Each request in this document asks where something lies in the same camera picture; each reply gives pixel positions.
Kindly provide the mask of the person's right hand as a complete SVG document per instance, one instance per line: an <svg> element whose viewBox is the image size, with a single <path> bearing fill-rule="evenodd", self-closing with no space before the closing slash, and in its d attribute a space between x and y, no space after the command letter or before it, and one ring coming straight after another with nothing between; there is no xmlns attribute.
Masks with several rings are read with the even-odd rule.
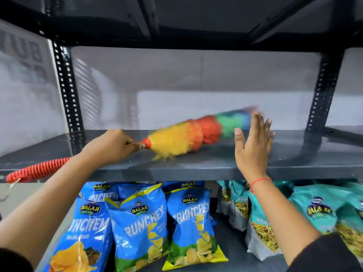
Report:
<svg viewBox="0 0 363 272"><path fill-rule="evenodd" d="M266 138L260 140L257 114L258 112L254 112L251 115L251 127L245 141L245 152L240 156L235 156L237 167L249 184L270 180L266 170L271 149L266 148L266 142L267 136L271 132L272 120L265 121Z"/></svg>

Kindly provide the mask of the person's left hand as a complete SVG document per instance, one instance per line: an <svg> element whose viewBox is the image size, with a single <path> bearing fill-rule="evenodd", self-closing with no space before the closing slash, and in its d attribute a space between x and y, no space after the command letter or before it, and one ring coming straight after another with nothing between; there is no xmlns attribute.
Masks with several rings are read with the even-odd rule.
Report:
<svg viewBox="0 0 363 272"><path fill-rule="evenodd" d="M117 163L129 157L122 155L123 145L127 142L136 141L124 129L109 129L84 147L79 154L80 160L93 170Z"/></svg>

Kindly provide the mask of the multicoloured duster with red handle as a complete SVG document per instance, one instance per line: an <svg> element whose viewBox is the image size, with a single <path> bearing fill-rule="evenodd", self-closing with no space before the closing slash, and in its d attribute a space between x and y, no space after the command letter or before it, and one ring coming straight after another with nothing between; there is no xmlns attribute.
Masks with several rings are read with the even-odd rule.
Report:
<svg viewBox="0 0 363 272"><path fill-rule="evenodd" d="M249 106L218 114L210 114L152 131L141 141L143 148L154 152L152 160L165 160L197 151L204 145L214 145L222 139L230 138L235 128L249 130L251 113L257 106ZM28 182L54 174L70 159L59 158L34 164L7 175L6 182Z"/></svg>

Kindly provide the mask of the person's right forearm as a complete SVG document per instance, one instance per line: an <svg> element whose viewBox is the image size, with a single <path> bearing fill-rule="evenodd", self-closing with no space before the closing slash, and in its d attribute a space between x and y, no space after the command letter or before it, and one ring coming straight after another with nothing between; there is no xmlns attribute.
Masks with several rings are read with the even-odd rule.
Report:
<svg viewBox="0 0 363 272"><path fill-rule="evenodd" d="M288 266L308 245L323 236L271 179L252 183L250 188L262 207Z"/></svg>

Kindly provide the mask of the person's left forearm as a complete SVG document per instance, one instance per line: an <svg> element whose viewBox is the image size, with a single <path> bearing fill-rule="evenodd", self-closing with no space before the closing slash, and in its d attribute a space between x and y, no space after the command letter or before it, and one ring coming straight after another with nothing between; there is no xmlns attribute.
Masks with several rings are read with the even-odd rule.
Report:
<svg viewBox="0 0 363 272"><path fill-rule="evenodd" d="M0 248L15 251L37 268L81 188L93 173L72 157L37 192L0 222Z"/></svg>

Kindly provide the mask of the group of blue chip packets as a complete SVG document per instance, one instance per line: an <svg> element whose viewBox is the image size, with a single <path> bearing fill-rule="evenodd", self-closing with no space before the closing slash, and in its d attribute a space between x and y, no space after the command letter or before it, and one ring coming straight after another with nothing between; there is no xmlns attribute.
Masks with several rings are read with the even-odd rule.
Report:
<svg viewBox="0 0 363 272"><path fill-rule="evenodd" d="M112 246L115 272L138 272L164 256L162 271L229 261L216 241L209 189L121 188L121 201L76 198L72 221L43 272L105 272Z"/></svg>

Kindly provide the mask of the group of teal snack packets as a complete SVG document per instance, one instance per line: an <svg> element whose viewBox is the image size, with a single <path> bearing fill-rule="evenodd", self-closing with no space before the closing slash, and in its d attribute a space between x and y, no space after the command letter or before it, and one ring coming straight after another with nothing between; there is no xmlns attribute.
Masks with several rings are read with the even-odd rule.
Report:
<svg viewBox="0 0 363 272"><path fill-rule="evenodd" d="M277 238L246 181L217 181L217 212L246 231L247 252L258 260L281 254ZM308 179L274 181L275 187L322 234L337 232L363 264L363 181Z"/></svg>

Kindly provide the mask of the white banner with grey print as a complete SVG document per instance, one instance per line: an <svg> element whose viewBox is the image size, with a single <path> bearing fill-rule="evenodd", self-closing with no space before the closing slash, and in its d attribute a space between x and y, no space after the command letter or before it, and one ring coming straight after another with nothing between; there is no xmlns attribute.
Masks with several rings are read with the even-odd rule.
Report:
<svg viewBox="0 0 363 272"><path fill-rule="evenodd" d="M66 132L51 41L0 19L0 156Z"/></svg>

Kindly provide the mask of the black sleeve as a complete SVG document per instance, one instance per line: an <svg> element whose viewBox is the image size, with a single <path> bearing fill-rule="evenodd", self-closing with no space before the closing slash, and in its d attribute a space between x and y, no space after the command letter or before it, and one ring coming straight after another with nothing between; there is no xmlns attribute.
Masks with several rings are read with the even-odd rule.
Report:
<svg viewBox="0 0 363 272"><path fill-rule="evenodd" d="M363 268L340 235L331 233L308 245L286 272L363 272Z"/></svg>
<svg viewBox="0 0 363 272"><path fill-rule="evenodd" d="M34 272L34 268L21 254L0 248L0 272Z"/></svg>

